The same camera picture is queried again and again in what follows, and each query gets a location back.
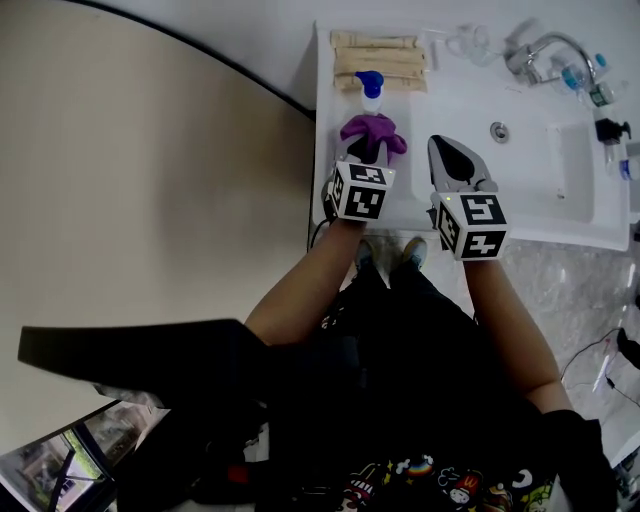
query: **cartoon print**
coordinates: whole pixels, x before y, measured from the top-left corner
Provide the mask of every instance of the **cartoon print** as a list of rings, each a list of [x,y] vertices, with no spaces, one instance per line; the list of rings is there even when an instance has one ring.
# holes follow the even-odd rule
[[[422,455],[422,458],[416,464],[412,464],[407,468],[405,473],[412,478],[430,475],[433,471],[433,457],[430,455]]]
[[[411,459],[406,459],[404,462],[398,462],[396,467],[396,475],[401,475],[402,472],[411,465]]]
[[[449,491],[449,499],[460,510],[467,505],[482,487],[482,474],[479,471],[468,471]]]
[[[482,498],[484,512],[510,512],[512,505],[511,493],[504,488],[503,484],[489,487]]]
[[[360,473],[351,474],[342,491],[342,504],[336,509],[337,512],[357,511],[371,499],[374,493],[373,475],[379,467],[380,464],[371,463]]]
[[[523,512],[548,512],[551,505],[552,487],[552,484],[547,482],[524,496],[522,501],[526,505]]]
[[[446,487],[449,482],[455,481],[458,478],[460,478],[460,475],[458,475],[453,468],[443,469],[440,471],[440,476],[438,476],[438,485],[440,487]]]
[[[533,483],[533,476],[531,475],[531,471],[528,469],[523,469],[518,471],[519,475],[522,475],[522,480],[519,482],[514,480],[511,482],[511,486],[514,489],[524,489],[525,487],[529,487]]]

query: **glass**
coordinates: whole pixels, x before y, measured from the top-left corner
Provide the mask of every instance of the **glass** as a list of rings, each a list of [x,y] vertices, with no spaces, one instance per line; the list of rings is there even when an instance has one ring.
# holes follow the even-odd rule
[[[88,419],[85,425],[107,460],[115,466],[167,412],[165,409],[120,402]]]
[[[462,25],[456,29],[456,35],[448,37],[445,45],[456,57],[469,59],[476,66],[488,66],[504,55],[506,43],[502,39],[492,38],[484,25]]]
[[[70,430],[0,457],[2,484],[36,510],[46,512],[70,447],[76,453],[67,470],[56,507],[59,512],[64,512],[102,476]]]

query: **white sink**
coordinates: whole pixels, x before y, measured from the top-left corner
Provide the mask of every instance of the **white sink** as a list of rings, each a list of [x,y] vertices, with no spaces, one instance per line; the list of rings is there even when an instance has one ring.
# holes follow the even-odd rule
[[[329,173],[337,131],[359,113],[358,94],[340,93],[330,85],[333,52],[328,33],[318,30],[315,223],[324,218],[319,190]],[[502,60],[480,68],[450,55],[428,30],[421,39],[435,48],[438,66],[427,75],[426,94],[385,93],[381,112],[396,123],[409,151],[392,161],[394,187],[383,217],[369,228],[431,230],[426,214],[433,191],[427,141],[439,134],[460,141],[485,160],[500,188],[512,238],[625,250],[628,186],[605,170],[604,146],[596,139],[592,113],[548,84],[518,84]],[[491,137],[493,122],[508,128],[506,143]]]

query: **black device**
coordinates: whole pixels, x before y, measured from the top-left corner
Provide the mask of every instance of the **black device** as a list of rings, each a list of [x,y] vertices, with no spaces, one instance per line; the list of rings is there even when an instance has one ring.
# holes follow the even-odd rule
[[[596,135],[598,140],[606,146],[620,144],[620,137],[624,132],[627,132],[631,138],[631,126],[627,122],[618,124],[609,118],[596,121]]]

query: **marble floor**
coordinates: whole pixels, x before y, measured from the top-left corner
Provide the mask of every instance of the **marble floor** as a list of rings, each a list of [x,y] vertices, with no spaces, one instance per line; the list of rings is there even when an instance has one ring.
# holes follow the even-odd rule
[[[385,279],[399,252],[414,235],[380,232],[367,236]],[[472,315],[462,264],[441,250],[435,233],[426,238],[429,252],[423,273]],[[633,302],[640,270],[637,246],[640,244],[632,242],[627,252],[617,252],[512,240],[505,250],[502,260],[505,270],[549,341],[561,370],[581,348],[615,327],[623,326],[631,339],[640,338],[640,310]],[[352,274],[347,276],[345,283],[351,277]],[[628,405],[626,398],[604,382],[594,392],[607,354],[613,359],[607,370],[609,377],[634,400],[640,398],[640,371],[616,354],[615,333],[611,339],[610,344],[599,343],[580,354],[569,366],[564,381],[574,408],[586,418],[598,418],[601,424]]]

